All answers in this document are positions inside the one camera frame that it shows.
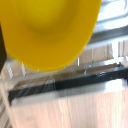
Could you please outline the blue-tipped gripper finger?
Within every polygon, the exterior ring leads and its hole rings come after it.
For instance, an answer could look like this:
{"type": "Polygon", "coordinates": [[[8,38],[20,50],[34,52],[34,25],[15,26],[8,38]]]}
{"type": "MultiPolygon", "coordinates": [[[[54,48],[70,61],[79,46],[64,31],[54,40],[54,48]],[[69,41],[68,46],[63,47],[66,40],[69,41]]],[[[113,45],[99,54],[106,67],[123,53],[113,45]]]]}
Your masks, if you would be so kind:
{"type": "Polygon", "coordinates": [[[7,53],[5,50],[3,35],[2,35],[2,29],[0,26],[0,71],[2,70],[4,63],[7,59],[7,53]]]}

